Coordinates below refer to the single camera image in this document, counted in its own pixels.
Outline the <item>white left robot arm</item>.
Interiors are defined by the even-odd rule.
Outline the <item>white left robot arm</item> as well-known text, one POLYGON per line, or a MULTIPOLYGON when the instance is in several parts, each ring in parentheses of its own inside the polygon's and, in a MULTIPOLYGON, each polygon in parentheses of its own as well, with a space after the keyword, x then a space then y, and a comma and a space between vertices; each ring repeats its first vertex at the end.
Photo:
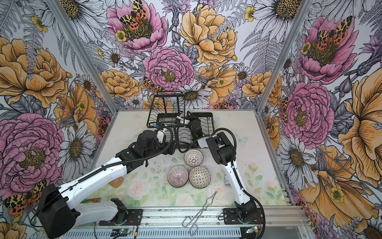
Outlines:
POLYGON ((173 141, 174 133, 168 126, 163 125, 155 131, 145 130, 136 142, 95 170, 60 186, 46 186, 41 192, 36 216, 47 237, 59 238, 73 227, 94 221, 123 223, 127 209, 118 199, 91 204, 87 208, 81 207, 80 203, 113 180, 142 165, 147 166, 150 159, 173 154, 173 141))

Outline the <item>white red diamond bowl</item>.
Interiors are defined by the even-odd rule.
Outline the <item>white red diamond bowl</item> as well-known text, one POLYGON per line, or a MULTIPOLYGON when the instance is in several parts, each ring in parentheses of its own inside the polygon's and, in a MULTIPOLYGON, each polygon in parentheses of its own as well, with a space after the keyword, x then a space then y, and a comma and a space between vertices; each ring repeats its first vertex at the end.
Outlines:
POLYGON ((184 162, 190 167, 196 167, 202 164, 204 156, 197 149, 190 149, 184 155, 184 162))

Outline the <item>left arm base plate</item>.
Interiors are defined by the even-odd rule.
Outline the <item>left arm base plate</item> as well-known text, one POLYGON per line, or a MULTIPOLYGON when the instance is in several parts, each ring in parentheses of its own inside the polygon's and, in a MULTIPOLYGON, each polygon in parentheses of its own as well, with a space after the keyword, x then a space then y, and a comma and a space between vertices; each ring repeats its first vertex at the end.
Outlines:
POLYGON ((143 209, 129 209, 118 198, 110 200, 116 206, 117 213, 109 221, 100 221, 100 226, 140 226, 143 209))

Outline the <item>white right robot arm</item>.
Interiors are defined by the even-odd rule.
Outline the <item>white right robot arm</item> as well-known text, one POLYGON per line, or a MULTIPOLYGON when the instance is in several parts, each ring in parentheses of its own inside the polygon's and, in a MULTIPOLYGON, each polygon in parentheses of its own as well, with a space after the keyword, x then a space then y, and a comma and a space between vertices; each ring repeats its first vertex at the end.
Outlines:
POLYGON ((207 147, 216 162, 222 166, 233 190, 237 216, 242 223, 247 223, 258 212, 259 200, 245 188, 244 181, 237 165, 237 140, 234 133, 224 127, 218 128, 209 135, 203 133, 199 119, 189 122, 188 128, 200 148, 207 147))

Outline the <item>purple striped bowl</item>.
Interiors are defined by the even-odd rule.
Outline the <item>purple striped bowl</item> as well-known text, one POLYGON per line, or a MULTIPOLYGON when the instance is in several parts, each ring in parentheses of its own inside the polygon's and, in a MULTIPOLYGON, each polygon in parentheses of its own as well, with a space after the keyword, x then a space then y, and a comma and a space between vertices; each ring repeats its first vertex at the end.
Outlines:
POLYGON ((183 166, 172 167, 167 175, 169 184, 176 188, 183 187, 188 182, 188 179, 189 173, 183 166))

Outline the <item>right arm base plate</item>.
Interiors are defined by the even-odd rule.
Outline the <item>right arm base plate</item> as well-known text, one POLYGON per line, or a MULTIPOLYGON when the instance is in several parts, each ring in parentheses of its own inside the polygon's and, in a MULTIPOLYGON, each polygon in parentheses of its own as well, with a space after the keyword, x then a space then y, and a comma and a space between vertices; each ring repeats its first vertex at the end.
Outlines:
POLYGON ((219 219, 226 225, 263 225, 265 223, 265 213, 263 208, 254 200, 245 204, 235 203, 235 208, 223 208, 219 219))

